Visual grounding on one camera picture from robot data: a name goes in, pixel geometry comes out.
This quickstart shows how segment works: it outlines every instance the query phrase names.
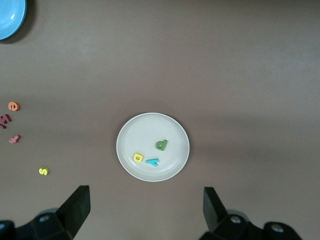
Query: white plate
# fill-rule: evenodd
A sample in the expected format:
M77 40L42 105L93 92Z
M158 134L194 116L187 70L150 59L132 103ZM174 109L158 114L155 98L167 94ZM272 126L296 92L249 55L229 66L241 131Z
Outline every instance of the white plate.
M157 149L157 142L164 140L167 140L164 150ZM132 176L147 182L164 181L179 173L188 160L189 150L183 127L173 118L155 112L130 119L116 140L121 165ZM143 155L141 162L134 160L136 153ZM152 159L159 160L157 166L147 163Z

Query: blue bowl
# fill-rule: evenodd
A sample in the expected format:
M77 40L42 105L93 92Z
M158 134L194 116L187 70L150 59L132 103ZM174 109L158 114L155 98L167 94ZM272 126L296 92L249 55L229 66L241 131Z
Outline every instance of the blue bowl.
M0 40L6 39L21 27L27 13L27 0L0 1Z

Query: table surface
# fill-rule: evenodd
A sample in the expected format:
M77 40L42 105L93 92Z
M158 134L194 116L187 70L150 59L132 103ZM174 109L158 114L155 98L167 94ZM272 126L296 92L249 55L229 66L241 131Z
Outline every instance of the table surface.
M12 119L0 218L23 225L89 185L75 239L196 240L207 186L260 228L319 239L319 11L316 0L28 0L0 42L0 116ZM189 137L166 181L136 179L117 158L121 127L147 112Z

